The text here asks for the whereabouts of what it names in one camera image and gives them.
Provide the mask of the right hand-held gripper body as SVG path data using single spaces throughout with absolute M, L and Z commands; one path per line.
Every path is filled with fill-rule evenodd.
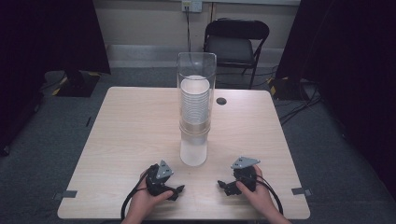
M 240 156 L 232 165 L 233 176 L 242 182 L 250 191 L 256 189 L 257 174 L 254 168 L 260 160 Z

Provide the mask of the person's right hand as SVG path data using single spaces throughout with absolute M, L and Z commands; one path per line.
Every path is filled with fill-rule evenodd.
M 254 191 L 249 190 L 242 182 L 237 181 L 236 186 L 246 196 L 250 204 L 264 217 L 270 217 L 277 214 L 276 207 L 266 187 L 257 183 Z

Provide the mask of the black folding chair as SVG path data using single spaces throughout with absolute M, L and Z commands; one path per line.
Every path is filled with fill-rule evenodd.
M 248 88 L 256 76 L 262 46 L 270 34 L 263 21 L 221 18 L 205 28 L 204 52 L 217 55 L 219 67 L 243 68 L 242 74 L 251 69 Z

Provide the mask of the clear cup dispenser tube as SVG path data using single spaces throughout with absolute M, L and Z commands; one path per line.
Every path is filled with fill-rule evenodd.
M 217 56 L 208 52 L 181 52 L 177 57 L 177 90 L 179 100 L 179 129 L 181 131 L 180 158 L 189 166 L 200 166 L 206 161 L 208 149 L 208 133 L 211 127 L 211 111 L 213 105 L 217 70 Z M 181 81 L 198 75 L 210 83 L 208 119 L 201 124 L 193 125 L 181 117 Z

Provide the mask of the person's left hand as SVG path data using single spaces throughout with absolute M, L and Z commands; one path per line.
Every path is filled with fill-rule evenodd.
M 151 213 L 155 206 L 173 195 L 171 190 L 168 190 L 158 196 L 152 196 L 149 194 L 146 185 L 146 179 L 138 185 L 137 193 L 132 197 L 130 202 L 128 215 L 141 214 L 146 217 Z

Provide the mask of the stack of white cups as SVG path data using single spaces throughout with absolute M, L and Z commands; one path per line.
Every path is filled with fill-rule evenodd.
M 181 117 L 189 124 L 197 125 L 208 119 L 209 81 L 198 75 L 188 76 L 180 83 Z

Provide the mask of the black curtain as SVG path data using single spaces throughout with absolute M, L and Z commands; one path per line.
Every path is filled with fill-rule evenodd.
M 0 0 L 0 157 L 49 71 L 110 72 L 93 0 Z
M 396 0 L 300 0 L 276 75 L 318 82 L 396 200 Z

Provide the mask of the grey tape strip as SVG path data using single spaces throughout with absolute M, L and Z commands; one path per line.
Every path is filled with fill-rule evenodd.
M 304 189 L 304 188 L 295 188 L 292 189 L 293 195 L 304 195 L 306 197 L 311 196 L 313 194 L 311 189 Z
M 61 201 L 63 198 L 75 198 L 77 196 L 76 190 L 64 190 L 62 192 L 57 192 L 53 195 L 52 199 Z

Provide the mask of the white wall outlet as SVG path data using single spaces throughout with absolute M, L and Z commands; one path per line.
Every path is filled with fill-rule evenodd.
M 203 2 L 201 0 L 182 0 L 181 10 L 184 12 L 201 13 Z

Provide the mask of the black stand base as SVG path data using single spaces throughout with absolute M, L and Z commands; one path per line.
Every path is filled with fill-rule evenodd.
M 271 77 L 267 81 L 269 91 L 277 100 L 307 101 L 309 99 L 300 81 Z
M 100 79 L 100 75 L 93 72 L 77 71 L 67 74 L 52 93 L 61 97 L 90 97 Z

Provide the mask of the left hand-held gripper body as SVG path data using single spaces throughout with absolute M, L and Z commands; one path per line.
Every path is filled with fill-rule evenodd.
M 175 193 L 175 189 L 165 185 L 166 181 L 173 174 L 174 172 L 164 160 L 151 165 L 148 168 L 146 177 L 146 185 L 149 194 L 152 196 L 158 196 L 168 190 L 171 190 L 173 193 Z

